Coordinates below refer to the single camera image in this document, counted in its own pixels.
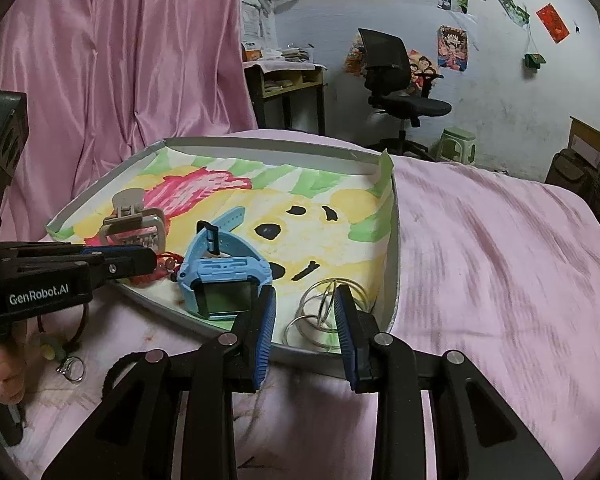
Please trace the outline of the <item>person's left hand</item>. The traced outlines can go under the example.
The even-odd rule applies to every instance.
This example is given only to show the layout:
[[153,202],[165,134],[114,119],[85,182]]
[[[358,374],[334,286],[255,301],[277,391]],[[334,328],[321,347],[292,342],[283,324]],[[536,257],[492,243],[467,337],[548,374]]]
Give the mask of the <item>person's left hand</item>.
[[26,390],[27,322],[17,322],[0,335],[0,403],[18,404]]

